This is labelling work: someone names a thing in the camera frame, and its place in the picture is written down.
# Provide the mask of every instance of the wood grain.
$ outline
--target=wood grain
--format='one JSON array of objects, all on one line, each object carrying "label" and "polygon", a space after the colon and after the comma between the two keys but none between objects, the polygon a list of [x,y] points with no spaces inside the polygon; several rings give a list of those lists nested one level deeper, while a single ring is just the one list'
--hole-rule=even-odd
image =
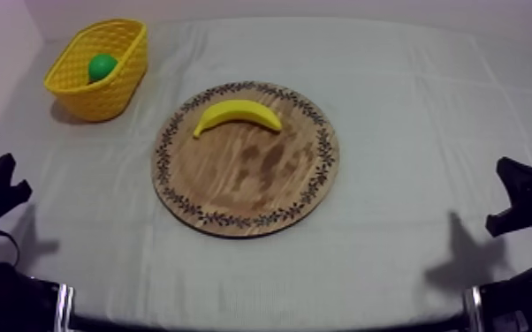
[{"label": "wood grain", "polygon": [[[233,122],[195,140],[203,111],[229,99],[271,108],[282,132]],[[190,98],[159,132],[152,158],[153,183],[165,206],[183,223],[227,238],[295,224],[323,199],[337,171],[338,140],[322,111],[293,90],[253,81]]]}]

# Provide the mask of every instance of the black cable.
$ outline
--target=black cable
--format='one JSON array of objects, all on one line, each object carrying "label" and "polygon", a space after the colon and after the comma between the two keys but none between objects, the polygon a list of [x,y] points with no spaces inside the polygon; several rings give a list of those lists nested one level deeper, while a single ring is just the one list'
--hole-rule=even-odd
[{"label": "black cable", "polygon": [[12,237],[11,234],[3,231],[3,230],[0,230],[0,237],[5,237],[5,238],[8,238],[12,245],[14,246],[14,249],[16,250],[16,253],[17,253],[17,257],[14,259],[14,264],[12,264],[12,266],[15,268],[17,267],[17,265],[19,264],[19,261],[20,261],[20,248],[19,248],[19,244],[17,243],[17,241]]}]

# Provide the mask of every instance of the yellow plastic basket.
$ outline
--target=yellow plastic basket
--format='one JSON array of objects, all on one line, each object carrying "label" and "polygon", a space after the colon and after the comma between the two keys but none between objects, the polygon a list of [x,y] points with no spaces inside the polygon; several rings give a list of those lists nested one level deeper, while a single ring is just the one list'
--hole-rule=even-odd
[{"label": "yellow plastic basket", "polygon": [[[88,63],[108,53],[118,60],[104,79],[88,84]],[[104,121],[121,114],[147,70],[147,27],[110,19],[81,30],[49,69],[45,87],[74,116]]]}]

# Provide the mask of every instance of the table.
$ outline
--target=table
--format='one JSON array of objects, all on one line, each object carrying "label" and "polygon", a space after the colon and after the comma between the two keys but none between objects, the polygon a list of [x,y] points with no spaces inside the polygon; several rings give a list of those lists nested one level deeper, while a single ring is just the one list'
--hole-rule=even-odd
[{"label": "table", "polygon": [[[225,19],[149,28],[126,112],[67,116],[43,88],[46,44],[0,118],[0,154],[34,188],[0,221],[20,269],[77,289],[78,313],[194,328],[349,328],[441,316],[460,292],[532,267],[532,230],[491,239],[508,207],[496,161],[532,165],[532,48],[351,19]],[[335,185],[304,221],[208,237],[156,197],[150,155],[189,96],[230,81],[290,87],[330,119]],[[0,258],[11,260],[0,242]]]}]

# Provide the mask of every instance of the green ball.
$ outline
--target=green ball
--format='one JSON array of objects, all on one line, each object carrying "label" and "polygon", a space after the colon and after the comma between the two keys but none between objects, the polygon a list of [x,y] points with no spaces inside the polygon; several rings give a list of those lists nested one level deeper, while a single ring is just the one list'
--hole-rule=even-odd
[{"label": "green ball", "polygon": [[113,71],[113,68],[118,64],[118,60],[109,54],[99,54],[91,59],[88,63],[88,77],[91,82],[96,82],[100,79],[105,79],[107,75]]}]

